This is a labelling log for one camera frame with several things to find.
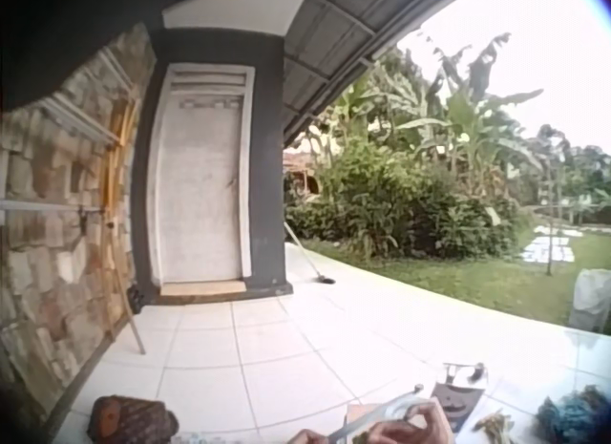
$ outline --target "gray wall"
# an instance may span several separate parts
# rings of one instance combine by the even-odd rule
[[[252,276],[246,286],[253,293],[289,291],[284,268],[283,229],[284,40],[264,33],[219,29],[157,30],[152,32],[152,39],[158,64],[142,108],[133,176],[133,186],[137,187],[133,187],[132,192],[138,285],[149,296],[158,294],[151,283],[145,193],[151,132],[162,79],[168,64],[192,62],[245,65],[256,70],[249,182]]]

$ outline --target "broom handle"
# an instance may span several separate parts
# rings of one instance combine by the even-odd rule
[[[316,272],[316,275],[318,275],[319,277],[322,275],[318,269],[316,268],[316,266],[314,265],[314,263],[312,262],[312,260],[309,259],[309,257],[307,256],[306,253],[306,249],[304,248],[304,246],[302,245],[301,242],[299,242],[299,239],[297,239],[297,236],[295,235],[295,233],[293,232],[293,230],[290,228],[290,226],[288,225],[287,222],[284,222],[284,229],[286,229],[286,232],[288,232],[288,234],[290,235],[290,237],[293,239],[293,241],[295,241],[295,243],[297,244],[297,246],[299,246],[299,249],[302,250],[302,254],[304,255],[305,259],[307,260],[307,262],[309,263],[309,265],[312,266],[312,269],[314,269],[314,271]]]

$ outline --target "white tile floor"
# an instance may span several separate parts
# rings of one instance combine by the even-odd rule
[[[74,401],[55,440],[89,442],[94,401],[159,399],[184,435],[284,442],[302,428],[330,433],[349,402],[382,402],[421,383],[430,395],[442,362],[484,361],[490,385],[458,443],[487,442],[473,423],[503,409],[520,443],[533,414],[595,384],[611,393],[611,338],[513,317],[313,255],[335,285],[311,281],[291,245],[295,294],[234,304],[146,307],[137,316],[147,355],[126,327]]]

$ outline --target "pole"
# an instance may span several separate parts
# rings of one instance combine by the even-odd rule
[[[547,194],[550,205],[550,249],[547,258],[547,275],[552,275],[552,251],[554,250],[554,183],[552,181],[552,163],[547,159]]]
[[[558,227],[558,234],[560,229],[562,229],[562,225],[564,224],[564,218],[562,217],[562,180],[564,177],[564,167],[562,162],[558,166],[558,177],[556,178],[556,191],[558,197],[558,218],[560,219],[560,226]]]

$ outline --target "white door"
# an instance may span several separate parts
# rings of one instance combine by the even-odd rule
[[[158,168],[164,283],[242,277],[241,120],[238,96],[171,95],[161,129]]]

